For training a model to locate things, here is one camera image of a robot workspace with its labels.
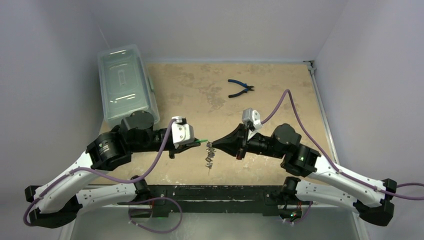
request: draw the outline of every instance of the green wire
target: green wire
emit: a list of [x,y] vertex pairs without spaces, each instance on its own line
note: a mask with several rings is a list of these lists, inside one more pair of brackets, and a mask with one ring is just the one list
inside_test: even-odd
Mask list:
[[197,140],[197,141],[195,141],[196,143],[206,143],[206,142],[209,142],[207,139],[200,139],[200,140]]

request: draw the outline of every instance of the black base bar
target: black base bar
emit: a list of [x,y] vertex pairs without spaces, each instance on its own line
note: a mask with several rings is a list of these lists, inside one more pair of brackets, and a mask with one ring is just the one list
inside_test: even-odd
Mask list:
[[[297,205],[299,200],[284,199],[282,185],[148,185],[148,198],[167,197],[175,200],[184,213],[255,213],[279,216],[286,210],[280,205]],[[177,206],[165,200],[154,201],[152,216],[168,217],[179,212]],[[148,217],[146,214],[132,217]]]

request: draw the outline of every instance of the pliers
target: pliers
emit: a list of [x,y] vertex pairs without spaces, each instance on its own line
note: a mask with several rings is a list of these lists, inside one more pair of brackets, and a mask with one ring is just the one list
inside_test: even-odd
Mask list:
[[244,93],[247,93],[248,91],[254,91],[254,86],[249,86],[249,85],[247,85],[247,83],[242,83],[241,81],[237,81],[237,80],[234,80],[234,79],[228,79],[228,82],[229,83],[235,83],[235,84],[238,84],[238,85],[240,85],[240,86],[242,86],[242,87],[245,87],[245,89],[243,89],[241,92],[239,92],[239,93],[236,93],[236,94],[231,94],[231,95],[228,95],[228,97],[231,99],[231,98],[235,98],[235,97],[238,97],[238,96],[240,96],[240,95],[242,95],[242,94],[244,94]]

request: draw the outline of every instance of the gray floor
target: gray floor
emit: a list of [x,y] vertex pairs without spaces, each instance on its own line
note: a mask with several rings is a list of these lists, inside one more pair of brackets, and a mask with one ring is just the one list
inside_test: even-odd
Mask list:
[[[359,240],[351,212],[337,207],[312,208],[298,225],[282,224],[279,217],[261,214],[184,213],[180,227],[168,234],[155,234],[128,224],[126,208],[103,207],[80,216],[73,240]],[[166,230],[179,213],[169,218],[152,218],[145,226]]]

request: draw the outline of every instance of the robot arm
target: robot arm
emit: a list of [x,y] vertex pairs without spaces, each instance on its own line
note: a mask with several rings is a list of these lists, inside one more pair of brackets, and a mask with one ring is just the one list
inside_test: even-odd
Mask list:
[[[169,157],[192,147],[195,142],[193,127],[180,116],[173,117],[171,133],[164,143]],[[166,128],[153,130],[153,116],[145,111],[136,111],[124,118],[120,125],[99,135],[87,150],[65,171],[43,186],[28,186],[26,200],[33,204],[29,212],[31,226],[46,228],[61,227],[73,221],[77,215],[109,204],[130,202],[146,193],[144,179],[97,189],[83,190],[100,173],[106,175],[117,167],[129,163],[132,153],[159,151],[166,138]]]
[[396,192],[397,183],[391,179],[375,180],[356,172],[329,163],[325,157],[300,143],[302,136],[289,124],[276,127],[271,136],[258,133],[262,125],[257,111],[249,108],[243,111],[242,121],[237,128],[214,142],[212,147],[241,160],[246,153],[254,153],[283,159],[280,166],[294,176],[319,180],[330,186],[314,184],[297,177],[288,177],[283,185],[283,196],[297,201],[317,201],[345,207],[375,225],[386,226],[393,217],[392,196],[362,185],[342,172],[366,182],[378,189]]

